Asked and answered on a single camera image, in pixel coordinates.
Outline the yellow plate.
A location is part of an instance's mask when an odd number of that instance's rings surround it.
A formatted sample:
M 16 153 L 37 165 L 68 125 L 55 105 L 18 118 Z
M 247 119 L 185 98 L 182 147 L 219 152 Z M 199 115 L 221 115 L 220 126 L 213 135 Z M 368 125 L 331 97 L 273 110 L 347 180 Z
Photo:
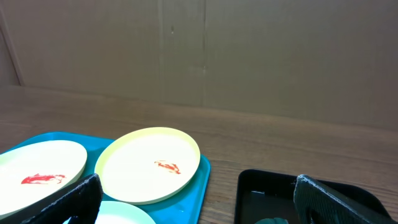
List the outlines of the yellow plate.
M 88 153 L 79 143 L 51 140 L 1 154 L 1 218 L 6 218 L 82 175 Z
M 201 160 L 187 133 L 165 127 L 144 128 L 112 142 L 96 161 L 103 192 L 118 201 L 147 205 L 181 191 Z

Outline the light green plate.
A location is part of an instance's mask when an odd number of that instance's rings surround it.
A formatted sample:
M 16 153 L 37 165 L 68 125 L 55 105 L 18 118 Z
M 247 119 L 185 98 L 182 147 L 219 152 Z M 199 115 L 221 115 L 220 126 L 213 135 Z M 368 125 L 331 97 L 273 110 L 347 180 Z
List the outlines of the light green plate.
M 155 224 L 143 210 L 124 202 L 102 201 L 95 224 Z

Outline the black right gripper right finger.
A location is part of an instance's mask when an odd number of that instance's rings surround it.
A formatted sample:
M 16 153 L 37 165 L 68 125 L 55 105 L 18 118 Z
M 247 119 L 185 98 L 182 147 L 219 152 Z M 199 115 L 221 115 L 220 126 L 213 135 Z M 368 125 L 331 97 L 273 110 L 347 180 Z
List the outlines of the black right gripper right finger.
M 296 179 L 294 205 L 300 223 L 397 223 L 303 174 Z

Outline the black rectangular tray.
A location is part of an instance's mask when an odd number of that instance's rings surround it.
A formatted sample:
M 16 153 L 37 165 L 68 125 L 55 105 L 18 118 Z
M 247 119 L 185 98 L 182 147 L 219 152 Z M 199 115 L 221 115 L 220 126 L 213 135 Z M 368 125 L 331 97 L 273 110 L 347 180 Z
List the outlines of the black rectangular tray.
M 296 176 L 248 169 L 240 173 L 234 211 L 235 223 L 256 223 L 265 218 L 283 218 L 297 224 L 299 218 L 294 207 Z M 359 187 L 337 182 L 323 184 L 361 203 L 375 212 L 390 217 L 377 197 Z

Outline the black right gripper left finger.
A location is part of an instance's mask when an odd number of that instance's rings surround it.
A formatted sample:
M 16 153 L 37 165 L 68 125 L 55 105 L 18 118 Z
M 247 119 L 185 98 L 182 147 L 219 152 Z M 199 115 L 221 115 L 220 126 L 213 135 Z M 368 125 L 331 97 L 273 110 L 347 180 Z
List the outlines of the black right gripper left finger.
M 98 174 L 73 184 L 1 220 L 1 224 L 94 224 L 103 199 Z

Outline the blue plastic tray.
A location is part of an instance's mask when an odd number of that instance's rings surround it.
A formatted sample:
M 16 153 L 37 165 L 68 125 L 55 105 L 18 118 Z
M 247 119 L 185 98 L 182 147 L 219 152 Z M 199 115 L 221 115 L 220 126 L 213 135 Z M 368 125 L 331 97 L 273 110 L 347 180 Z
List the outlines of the blue plastic tray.
M 51 140 L 75 141 L 83 145 L 88 158 L 82 176 L 86 177 L 94 172 L 95 163 L 100 154 L 109 146 L 113 140 L 96 136 L 88 136 L 78 133 L 53 131 L 38 134 L 11 148 L 11 150 L 37 142 Z M 190 182 L 181 191 L 161 202 L 140 205 L 156 223 L 194 224 L 200 217 L 201 208 L 206 194 L 208 180 L 210 178 L 211 164 L 209 160 L 201 155 L 200 165 Z

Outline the orange green scrub sponge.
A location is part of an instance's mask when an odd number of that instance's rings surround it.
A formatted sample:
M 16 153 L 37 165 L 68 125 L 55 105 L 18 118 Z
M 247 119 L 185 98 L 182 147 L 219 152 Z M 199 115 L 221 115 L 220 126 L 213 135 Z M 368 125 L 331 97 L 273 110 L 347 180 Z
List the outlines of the orange green scrub sponge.
M 257 221 L 255 224 L 289 224 L 286 219 L 283 218 L 264 218 Z

